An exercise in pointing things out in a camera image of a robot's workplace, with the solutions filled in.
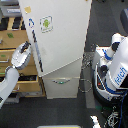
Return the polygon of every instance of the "floor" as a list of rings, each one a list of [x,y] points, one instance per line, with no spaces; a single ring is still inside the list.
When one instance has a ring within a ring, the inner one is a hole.
[[[120,22],[120,12],[128,1],[93,0],[86,39],[85,53],[92,54],[95,44],[110,46],[111,36],[119,32],[126,36]],[[90,67],[84,67],[81,78],[91,81]],[[81,89],[88,90],[89,82],[80,81]],[[97,116],[101,127],[106,119],[97,106],[93,90],[78,92],[76,99],[21,98],[18,104],[4,105],[0,110],[0,128],[36,128],[41,125],[79,125],[92,128],[91,115]]]

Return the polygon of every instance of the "robot label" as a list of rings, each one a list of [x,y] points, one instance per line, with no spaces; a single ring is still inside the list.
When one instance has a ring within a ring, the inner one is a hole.
[[[117,77],[114,78],[115,82],[120,85],[125,77],[125,74],[127,74],[127,70],[123,67],[120,67],[120,71],[117,74]]]

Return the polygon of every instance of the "green logo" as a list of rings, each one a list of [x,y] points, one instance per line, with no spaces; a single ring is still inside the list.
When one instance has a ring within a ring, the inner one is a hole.
[[[50,24],[50,22],[46,19],[45,21],[44,21],[44,23],[43,23],[43,26],[45,27],[45,28],[48,28],[48,25]]]
[[[7,33],[9,38],[14,38],[12,33]]]
[[[1,55],[1,57],[6,57],[6,55]]]

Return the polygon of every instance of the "white robot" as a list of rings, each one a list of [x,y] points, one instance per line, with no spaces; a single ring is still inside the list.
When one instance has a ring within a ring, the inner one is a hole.
[[[24,69],[31,56],[31,45],[27,41],[21,44],[12,55],[11,63],[13,66],[9,66],[5,71],[5,78],[0,83],[0,108],[4,104],[5,100],[8,98],[10,93],[13,91],[18,78],[18,70]]]
[[[128,9],[120,20],[128,33]],[[94,94],[107,103],[117,103],[128,90],[128,37],[116,33],[110,47],[96,47],[92,63]]]

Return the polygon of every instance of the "white refrigerator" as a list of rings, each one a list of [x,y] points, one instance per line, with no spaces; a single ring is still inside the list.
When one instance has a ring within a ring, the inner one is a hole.
[[[48,99],[76,98],[92,0],[19,0]]]

